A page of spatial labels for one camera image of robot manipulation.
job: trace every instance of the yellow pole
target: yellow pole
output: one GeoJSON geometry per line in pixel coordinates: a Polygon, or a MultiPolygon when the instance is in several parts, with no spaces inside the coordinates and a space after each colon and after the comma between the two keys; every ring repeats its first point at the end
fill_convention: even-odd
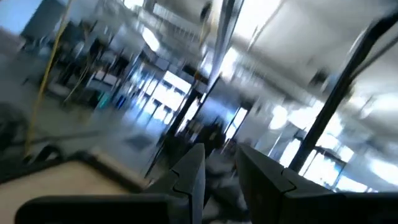
{"type": "Polygon", "coordinates": [[[65,30],[65,21],[67,19],[67,15],[68,15],[68,12],[69,12],[69,9],[70,9],[70,5],[71,5],[72,1],[73,0],[69,0],[68,1],[67,8],[65,9],[65,12],[63,13],[61,24],[60,24],[60,28],[59,28],[59,30],[57,32],[57,35],[55,36],[55,42],[54,42],[54,46],[52,47],[50,60],[47,63],[47,67],[45,68],[43,80],[42,80],[42,83],[40,84],[39,93],[37,94],[37,99],[36,99],[36,101],[35,101],[35,103],[33,105],[32,117],[30,119],[29,127],[28,127],[28,130],[27,130],[26,142],[25,142],[25,156],[28,156],[29,153],[30,153],[30,144],[31,144],[32,139],[34,137],[34,126],[35,126],[35,122],[36,122],[37,112],[39,110],[40,103],[41,103],[42,98],[43,98],[45,84],[47,83],[47,79],[49,77],[52,61],[54,60],[54,56],[55,56],[55,53],[56,53],[57,48],[58,48],[59,40],[61,38],[61,35],[62,35],[63,31],[65,30]]]}

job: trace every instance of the metal bar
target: metal bar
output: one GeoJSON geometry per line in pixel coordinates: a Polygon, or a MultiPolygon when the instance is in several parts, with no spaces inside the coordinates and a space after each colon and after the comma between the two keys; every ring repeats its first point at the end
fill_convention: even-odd
{"type": "Polygon", "coordinates": [[[383,56],[388,50],[390,50],[395,44],[398,43],[398,35],[396,35],[392,40],[390,40],[382,49],[376,52],[369,60],[362,63],[355,72],[353,73],[353,78],[356,78],[359,74],[361,74],[365,69],[369,68],[377,59],[383,56]]]}
{"type": "Polygon", "coordinates": [[[209,76],[209,88],[215,83],[221,68],[224,56],[228,50],[235,25],[238,21],[244,0],[224,0],[221,8],[220,21],[218,23],[213,68],[209,76]]]}
{"type": "Polygon", "coordinates": [[[307,136],[303,140],[298,149],[289,168],[299,172],[304,165],[305,160],[310,155],[312,149],[315,147],[320,136],[324,132],[329,120],[337,110],[343,98],[346,96],[352,82],[352,74],[358,66],[368,56],[376,41],[386,33],[398,21],[398,11],[395,11],[390,16],[384,17],[375,23],[371,24],[354,43],[349,53],[346,66],[344,67],[337,84],[333,88],[330,96],[325,102],[324,107],[318,114],[313,126],[309,130],[307,136]]]}

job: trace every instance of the black frame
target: black frame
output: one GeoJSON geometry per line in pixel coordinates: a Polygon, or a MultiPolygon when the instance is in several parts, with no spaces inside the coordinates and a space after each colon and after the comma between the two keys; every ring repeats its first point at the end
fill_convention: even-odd
{"type": "Polygon", "coordinates": [[[129,180],[125,176],[119,174],[119,172],[113,170],[106,164],[103,164],[101,161],[97,159],[96,156],[90,154],[89,152],[81,151],[77,152],[68,158],[66,158],[63,161],[59,160],[50,160],[50,161],[45,161],[41,162],[39,164],[32,164],[28,165],[26,167],[21,167],[20,169],[16,170],[15,172],[11,174],[4,175],[0,177],[0,184],[5,184],[7,182],[10,182],[12,180],[16,180],[21,177],[25,177],[31,174],[34,174],[36,172],[43,171],[45,169],[51,168],[51,167],[56,167],[61,164],[65,164],[67,162],[72,162],[72,161],[77,161],[84,163],[95,170],[97,170],[100,174],[104,175],[105,177],[111,179],[112,181],[115,181],[118,183],[120,186],[125,188],[131,193],[141,193],[144,189],[135,184],[133,181],[129,180]]]}

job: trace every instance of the person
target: person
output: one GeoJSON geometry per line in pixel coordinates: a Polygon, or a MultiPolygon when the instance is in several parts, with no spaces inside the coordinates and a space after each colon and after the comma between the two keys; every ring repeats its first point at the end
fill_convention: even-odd
{"type": "Polygon", "coordinates": [[[203,143],[205,145],[205,158],[207,158],[214,149],[220,149],[225,142],[222,121],[213,122],[205,125],[198,134],[195,144],[203,143]]]}

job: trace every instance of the floor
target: floor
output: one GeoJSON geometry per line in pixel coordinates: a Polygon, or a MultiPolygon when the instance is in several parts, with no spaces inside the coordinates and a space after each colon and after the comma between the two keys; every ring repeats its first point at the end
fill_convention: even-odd
{"type": "MultiPolygon", "coordinates": [[[[23,111],[30,120],[32,106],[38,93],[37,81],[45,68],[45,59],[19,55],[7,57],[0,54],[0,102],[10,102],[23,111]],[[21,83],[31,77],[25,85],[21,83]]],[[[157,120],[148,123],[149,115],[143,112],[139,117],[138,109],[89,110],[74,106],[65,110],[60,107],[60,100],[44,96],[35,124],[34,139],[63,136],[55,139],[67,153],[78,150],[99,150],[113,156],[125,166],[144,175],[150,161],[156,153],[156,142],[165,126],[157,120]],[[127,139],[150,139],[145,149],[138,149],[129,144],[127,139]]],[[[16,139],[23,140],[25,134],[16,139]]],[[[38,151],[49,141],[32,146],[38,151]]]]}

